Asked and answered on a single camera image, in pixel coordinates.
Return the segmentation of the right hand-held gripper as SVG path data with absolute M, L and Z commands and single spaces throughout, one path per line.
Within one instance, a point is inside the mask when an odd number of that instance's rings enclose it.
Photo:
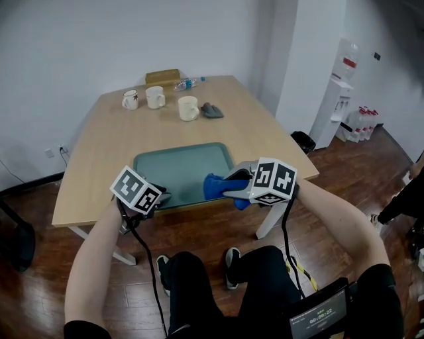
M 294 167 L 274 158 L 261 157 L 247 168 L 233 168 L 224 177 L 226 181 L 250 180 L 245 189 L 224 191 L 222 195 L 272 206 L 291 199 L 296 178 L 297 170 Z

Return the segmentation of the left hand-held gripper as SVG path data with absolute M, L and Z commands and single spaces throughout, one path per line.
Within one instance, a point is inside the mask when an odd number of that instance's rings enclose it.
M 121 234 L 136 228 L 141 221 L 152 218 L 156 209 L 162 208 L 172 198 L 160 185 L 148 182 L 145 177 L 125 166 L 110 186 L 121 214 Z

